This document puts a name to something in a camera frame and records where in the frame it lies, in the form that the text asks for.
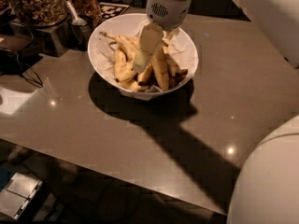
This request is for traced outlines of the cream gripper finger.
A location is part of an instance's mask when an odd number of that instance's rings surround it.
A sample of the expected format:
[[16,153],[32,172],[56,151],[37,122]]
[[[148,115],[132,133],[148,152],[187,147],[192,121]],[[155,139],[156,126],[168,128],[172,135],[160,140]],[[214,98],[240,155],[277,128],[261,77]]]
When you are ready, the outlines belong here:
[[135,52],[133,68],[137,73],[142,73],[151,61],[151,57],[161,46],[164,31],[156,23],[149,23],[143,27]]
[[170,44],[170,40],[179,34],[179,28],[173,29],[171,31],[164,31],[163,42],[166,46]]

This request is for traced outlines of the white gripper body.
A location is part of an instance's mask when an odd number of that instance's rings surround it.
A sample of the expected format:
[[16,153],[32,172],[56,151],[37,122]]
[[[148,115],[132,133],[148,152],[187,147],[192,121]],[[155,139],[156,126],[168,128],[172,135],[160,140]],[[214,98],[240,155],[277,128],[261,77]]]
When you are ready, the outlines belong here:
[[179,27],[188,14],[192,0],[148,0],[146,13],[149,19],[171,31]]

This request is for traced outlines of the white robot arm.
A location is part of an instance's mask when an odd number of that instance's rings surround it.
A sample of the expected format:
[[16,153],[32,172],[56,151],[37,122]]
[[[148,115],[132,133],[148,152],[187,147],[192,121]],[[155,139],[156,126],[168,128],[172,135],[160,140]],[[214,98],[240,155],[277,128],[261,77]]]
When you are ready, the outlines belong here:
[[298,0],[233,0],[249,22],[195,23],[201,76],[141,108],[159,147],[141,184],[228,224],[298,224]]

